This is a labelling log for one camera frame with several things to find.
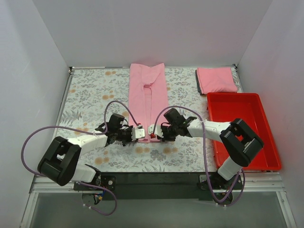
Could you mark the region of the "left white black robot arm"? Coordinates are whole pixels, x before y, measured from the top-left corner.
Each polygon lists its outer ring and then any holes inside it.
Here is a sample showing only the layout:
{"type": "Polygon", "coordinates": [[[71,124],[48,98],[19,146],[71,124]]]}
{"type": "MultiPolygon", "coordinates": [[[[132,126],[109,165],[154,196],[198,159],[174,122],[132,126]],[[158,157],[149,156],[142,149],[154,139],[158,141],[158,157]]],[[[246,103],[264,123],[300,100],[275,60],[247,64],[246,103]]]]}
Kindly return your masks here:
{"type": "Polygon", "coordinates": [[[116,141],[123,146],[136,141],[136,128],[124,124],[120,114],[111,115],[108,122],[99,125],[92,134],[76,138],[54,138],[38,164],[38,172],[64,186],[70,181],[92,183],[99,170],[93,166],[79,163],[79,158],[98,148],[104,148],[116,141]]]}

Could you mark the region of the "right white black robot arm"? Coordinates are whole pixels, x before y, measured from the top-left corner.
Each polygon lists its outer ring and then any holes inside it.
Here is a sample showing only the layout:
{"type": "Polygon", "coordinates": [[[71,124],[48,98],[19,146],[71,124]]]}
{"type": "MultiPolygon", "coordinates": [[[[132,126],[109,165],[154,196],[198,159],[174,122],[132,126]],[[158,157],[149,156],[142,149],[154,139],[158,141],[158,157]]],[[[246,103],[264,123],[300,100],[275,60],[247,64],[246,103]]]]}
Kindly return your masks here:
{"type": "Polygon", "coordinates": [[[157,126],[159,140],[175,141],[177,136],[203,138],[220,142],[228,152],[228,158],[210,176],[212,187],[222,189],[244,167],[248,167],[263,149],[264,142],[242,119],[232,122],[202,121],[197,117],[185,118],[175,108],[164,114],[167,122],[157,126]]]}

